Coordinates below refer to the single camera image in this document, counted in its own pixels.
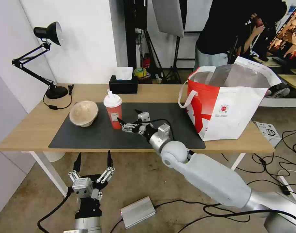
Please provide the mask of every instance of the desk lamp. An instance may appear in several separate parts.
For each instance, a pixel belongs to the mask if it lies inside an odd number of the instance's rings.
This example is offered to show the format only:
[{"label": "desk lamp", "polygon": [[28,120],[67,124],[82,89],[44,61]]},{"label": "desk lamp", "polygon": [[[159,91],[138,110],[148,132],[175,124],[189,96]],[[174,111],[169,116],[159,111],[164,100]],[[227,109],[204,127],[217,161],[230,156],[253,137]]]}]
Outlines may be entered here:
[{"label": "desk lamp", "polygon": [[[50,39],[52,42],[54,42],[57,45],[60,45],[60,46],[62,45],[63,37],[62,37],[62,31],[61,31],[60,24],[58,22],[54,22],[54,23],[51,23],[47,28],[35,27],[34,34],[36,37],[40,38],[44,43],[42,45],[40,45],[39,47],[33,49],[32,51],[24,54],[23,56],[12,60],[12,64],[15,67],[25,71],[26,73],[30,74],[31,76],[35,77],[36,79],[38,79],[41,82],[48,85],[49,88],[46,92],[47,98],[58,99],[58,98],[64,97],[68,93],[68,90],[66,87],[56,86],[56,85],[54,85],[54,82],[52,80],[41,77],[41,76],[37,75],[36,73],[32,72],[31,70],[27,69],[26,67],[24,67],[24,65],[26,63],[30,62],[31,60],[34,60],[35,58],[46,53],[47,51],[50,51],[51,43],[48,42],[48,39]],[[37,55],[27,57],[31,53],[33,53],[41,48],[44,48],[44,50],[42,50]]]}]

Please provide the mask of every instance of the red cup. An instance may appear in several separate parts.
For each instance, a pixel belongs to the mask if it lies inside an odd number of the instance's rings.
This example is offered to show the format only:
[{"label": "red cup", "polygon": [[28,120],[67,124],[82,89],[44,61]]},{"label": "red cup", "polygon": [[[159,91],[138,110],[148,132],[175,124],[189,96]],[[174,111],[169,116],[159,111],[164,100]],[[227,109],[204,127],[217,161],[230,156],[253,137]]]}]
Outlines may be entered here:
[{"label": "red cup", "polygon": [[118,107],[114,107],[114,108],[111,108],[111,107],[106,107],[106,108],[110,117],[112,127],[114,129],[121,129],[122,127],[118,122],[117,118],[122,119],[122,105],[119,105]]},{"label": "red cup", "polygon": [[104,105],[114,129],[121,129],[118,118],[122,119],[122,99],[120,96],[113,94],[112,91],[107,90],[108,95],[104,99]]}]

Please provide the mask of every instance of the lamp base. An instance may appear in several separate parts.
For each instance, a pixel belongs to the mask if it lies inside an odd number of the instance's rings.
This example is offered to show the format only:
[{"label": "lamp base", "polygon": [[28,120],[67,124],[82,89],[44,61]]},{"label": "lamp base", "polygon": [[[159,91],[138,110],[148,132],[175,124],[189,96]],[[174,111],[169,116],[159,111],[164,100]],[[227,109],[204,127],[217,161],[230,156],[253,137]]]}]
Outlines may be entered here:
[{"label": "lamp base", "polygon": [[61,97],[64,97],[67,94],[68,94],[68,90],[66,87],[55,86],[55,85],[52,85],[46,92],[46,96],[49,99],[59,99]]}]

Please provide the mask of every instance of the white table leg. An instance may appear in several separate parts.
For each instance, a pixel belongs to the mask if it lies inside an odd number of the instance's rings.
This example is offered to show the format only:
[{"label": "white table leg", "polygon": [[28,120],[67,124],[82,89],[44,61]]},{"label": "white table leg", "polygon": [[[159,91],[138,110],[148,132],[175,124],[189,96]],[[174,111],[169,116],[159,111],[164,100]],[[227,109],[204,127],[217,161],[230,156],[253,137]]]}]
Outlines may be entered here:
[{"label": "white table leg", "polygon": [[43,152],[34,152],[30,151],[31,155],[35,158],[40,167],[44,170],[44,172],[48,175],[51,181],[55,184],[58,190],[65,197],[67,194],[67,186],[64,181],[61,179],[57,171],[54,169],[48,158]]},{"label": "white table leg", "polygon": [[229,162],[227,164],[228,168],[231,168],[231,170],[235,170],[238,164],[241,162],[241,160],[244,158],[246,153],[240,153],[239,156],[235,159],[233,156],[231,159],[229,159]]}]

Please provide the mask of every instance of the bowl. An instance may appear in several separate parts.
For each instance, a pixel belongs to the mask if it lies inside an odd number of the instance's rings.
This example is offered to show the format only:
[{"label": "bowl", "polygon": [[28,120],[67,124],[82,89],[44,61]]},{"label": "bowl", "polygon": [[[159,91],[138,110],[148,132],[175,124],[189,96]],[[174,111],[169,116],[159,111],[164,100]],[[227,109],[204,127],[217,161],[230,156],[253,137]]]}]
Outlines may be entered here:
[{"label": "bowl", "polygon": [[90,126],[98,115],[97,104],[93,101],[85,100],[75,103],[69,113],[70,121],[81,127]]}]

